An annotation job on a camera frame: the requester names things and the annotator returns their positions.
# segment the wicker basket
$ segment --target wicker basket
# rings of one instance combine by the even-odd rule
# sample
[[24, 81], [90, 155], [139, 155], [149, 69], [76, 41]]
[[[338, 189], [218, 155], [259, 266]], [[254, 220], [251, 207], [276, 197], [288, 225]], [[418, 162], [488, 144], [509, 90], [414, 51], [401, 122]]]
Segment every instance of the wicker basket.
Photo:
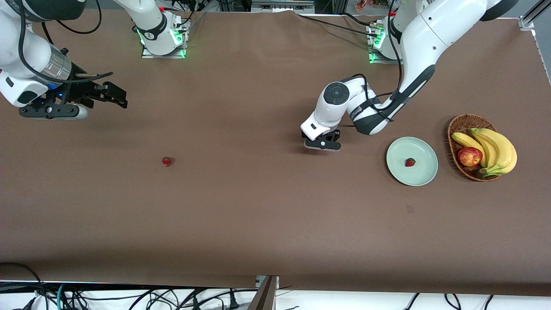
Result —
[[451, 121], [450, 125], [448, 126], [448, 131], [447, 131], [447, 140], [448, 140], [448, 144], [450, 145], [450, 149], [448, 150], [448, 156], [451, 157], [451, 159], [453, 159], [453, 162], [455, 163], [455, 166], [457, 167], [457, 169], [459, 169], [459, 171], [462, 174], [464, 174], [468, 179], [473, 181], [481, 181], [481, 182], [495, 180], [499, 177], [498, 175], [491, 175], [489, 177], [484, 178], [480, 173], [478, 173], [478, 171], [480, 170], [479, 165], [475, 167], [465, 167], [457, 159], [457, 152], [459, 152], [459, 150], [461, 150], [463, 146], [455, 142], [455, 140], [452, 139], [451, 135], [454, 132], [459, 131], [459, 132], [465, 133], [471, 138], [474, 138], [473, 135], [471, 134], [471, 128], [473, 127], [488, 128], [493, 131], [497, 131], [494, 125], [492, 125], [489, 121], [483, 119], [478, 115], [464, 114], [454, 118]]

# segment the white robotic arm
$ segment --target white robotic arm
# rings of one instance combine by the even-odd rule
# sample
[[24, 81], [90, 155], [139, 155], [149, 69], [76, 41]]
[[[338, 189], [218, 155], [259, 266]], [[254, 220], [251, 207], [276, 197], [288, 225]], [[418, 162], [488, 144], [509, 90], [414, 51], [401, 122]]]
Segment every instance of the white robotic arm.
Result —
[[[387, 30], [388, 20], [385, 18], [385, 32], [391, 35], [386, 36], [386, 41], [380, 47], [383, 54], [387, 53], [385, 56], [393, 56], [394, 59], [396, 56], [393, 51], [392, 55], [388, 54], [390, 40], [399, 50], [404, 65], [404, 77], [399, 88], [381, 103], [367, 81], [361, 77], [329, 84], [318, 99], [316, 110], [301, 125], [303, 136], [309, 139], [305, 141], [305, 146], [337, 151], [340, 144], [330, 143], [337, 149], [326, 147], [328, 139], [325, 135], [332, 139], [338, 137], [339, 132], [337, 135], [331, 132], [336, 130], [344, 115], [343, 111], [348, 112], [358, 132], [373, 135], [381, 131], [432, 77], [436, 61], [449, 46], [490, 10], [492, 16], [498, 17], [517, 1], [503, 0], [507, 5], [499, 6], [498, 10], [491, 9], [501, 2], [499, 0], [435, 0], [430, 4], [427, 0], [404, 2], [391, 19], [390, 30]], [[342, 103], [338, 104], [338, 109], [333, 107], [335, 103], [323, 96], [336, 83], [348, 92], [347, 98], [339, 100]]]
[[[85, 1], [0, 0], [0, 92], [19, 108], [21, 116], [83, 119], [88, 114], [87, 108], [93, 107], [93, 100], [114, 102], [126, 108], [124, 90], [110, 82], [103, 85], [92, 82], [112, 72], [102, 76], [86, 74], [71, 62], [66, 51], [49, 44], [31, 27], [32, 22], [77, 19]], [[151, 55], [166, 55], [182, 45], [185, 22], [180, 16], [162, 12], [155, 0], [115, 2], [132, 17], [142, 44]]]
[[134, 21], [142, 44], [153, 55], [167, 55], [183, 44], [184, 23], [178, 15], [157, 7], [155, 0], [114, 0]]

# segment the banana bunch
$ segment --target banana bunch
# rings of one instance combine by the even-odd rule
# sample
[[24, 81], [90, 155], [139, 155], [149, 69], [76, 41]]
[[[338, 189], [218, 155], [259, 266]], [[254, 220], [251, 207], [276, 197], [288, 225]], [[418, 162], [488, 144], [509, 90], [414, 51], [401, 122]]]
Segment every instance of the banana bunch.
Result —
[[480, 143], [486, 154], [486, 167], [482, 166], [483, 177], [511, 172], [516, 165], [517, 155], [513, 144], [504, 135], [486, 128], [471, 128], [471, 134]]
[[471, 128], [471, 134], [474, 139], [461, 132], [455, 132], [452, 138], [464, 147], [474, 147], [482, 152], [479, 172], [483, 177], [513, 170], [517, 163], [516, 150], [504, 135], [485, 128]]

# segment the light green plate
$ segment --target light green plate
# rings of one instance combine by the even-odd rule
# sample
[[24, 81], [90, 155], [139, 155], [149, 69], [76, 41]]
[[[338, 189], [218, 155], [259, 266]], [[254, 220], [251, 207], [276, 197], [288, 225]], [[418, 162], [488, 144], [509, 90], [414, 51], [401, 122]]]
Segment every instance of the light green plate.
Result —
[[[415, 159], [413, 167], [406, 167], [408, 158]], [[386, 164], [398, 181], [410, 186], [427, 184], [438, 171], [438, 159], [433, 148], [415, 137], [395, 140], [386, 152]]]

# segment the apple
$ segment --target apple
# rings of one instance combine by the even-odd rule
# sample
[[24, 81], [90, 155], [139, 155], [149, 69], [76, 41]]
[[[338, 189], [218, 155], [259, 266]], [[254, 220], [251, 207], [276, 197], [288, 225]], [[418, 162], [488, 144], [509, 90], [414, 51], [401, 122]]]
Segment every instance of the apple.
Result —
[[463, 166], [474, 167], [482, 160], [482, 152], [475, 147], [464, 147], [459, 150], [457, 158]]

